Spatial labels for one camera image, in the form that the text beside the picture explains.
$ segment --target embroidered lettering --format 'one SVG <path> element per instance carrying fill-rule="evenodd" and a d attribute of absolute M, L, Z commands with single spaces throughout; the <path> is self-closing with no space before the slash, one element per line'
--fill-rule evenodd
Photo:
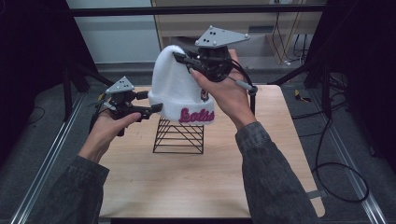
<path fill-rule="evenodd" d="M 178 122 L 180 123 L 189 123 L 189 122 L 195 122 L 195 121 L 200 121 L 200 122 L 205 122 L 205 121 L 212 121 L 215 119 L 215 111 L 210 112 L 202 109 L 199 113 L 193 112 L 190 114 L 188 108 L 183 108 L 180 112 L 180 119 Z"/>

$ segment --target white wall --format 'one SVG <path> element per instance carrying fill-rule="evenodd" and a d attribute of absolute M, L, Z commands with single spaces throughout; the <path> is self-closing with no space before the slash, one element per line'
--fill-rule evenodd
<path fill-rule="evenodd" d="M 150 0 L 67 0 L 70 8 L 151 7 Z M 155 62 L 161 52 L 153 16 L 76 17 L 95 63 Z"/>

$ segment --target cabinet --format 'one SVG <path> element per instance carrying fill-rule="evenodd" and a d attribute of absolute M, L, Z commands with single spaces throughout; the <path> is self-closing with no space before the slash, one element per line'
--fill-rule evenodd
<path fill-rule="evenodd" d="M 268 5 L 273 0 L 245 1 L 182 1 L 182 0 L 151 0 L 154 7 L 190 7 L 190 6 L 238 6 L 238 5 Z M 325 3 L 323 0 L 291 0 L 292 4 Z M 248 33 L 251 27 L 269 27 L 263 31 L 271 45 L 276 60 L 285 60 L 285 52 L 292 45 L 296 34 L 312 35 L 318 25 L 321 12 L 282 12 L 279 13 L 223 13 L 223 14 L 181 14 L 157 15 L 155 21 L 161 48 L 168 46 L 172 37 L 199 37 L 210 25 L 238 33 Z M 275 34 L 273 29 L 278 25 Z"/>

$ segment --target white beanie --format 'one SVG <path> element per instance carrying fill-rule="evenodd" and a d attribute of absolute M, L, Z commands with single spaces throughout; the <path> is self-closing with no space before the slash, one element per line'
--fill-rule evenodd
<path fill-rule="evenodd" d="M 185 54 L 181 47 L 175 45 L 160 53 L 154 65 L 151 91 L 148 92 L 149 103 L 163 103 L 159 114 L 171 121 L 194 125 L 212 123 L 215 118 L 212 98 L 203 100 L 202 88 L 186 65 L 175 60 L 173 52 Z"/>

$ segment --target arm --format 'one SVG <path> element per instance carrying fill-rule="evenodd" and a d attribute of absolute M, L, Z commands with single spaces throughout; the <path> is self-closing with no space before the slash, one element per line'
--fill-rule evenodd
<path fill-rule="evenodd" d="M 134 113 L 114 120 L 108 110 L 95 122 L 84 146 L 58 178 L 31 223 L 97 223 L 108 169 L 98 162 L 117 133 L 140 118 Z"/>
<path fill-rule="evenodd" d="M 235 136 L 254 223 L 318 223 L 316 211 L 288 161 L 259 122 Z"/>
<path fill-rule="evenodd" d="M 231 56 L 237 60 L 234 50 Z M 230 78 L 211 82 L 197 71 L 191 75 L 208 91 L 233 121 L 242 153 L 242 173 L 250 215 L 254 223 L 317 223 L 315 209 L 289 163 L 256 120 L 247 91 Z M 237 71 L 230 77 L 243 80 Z"/>

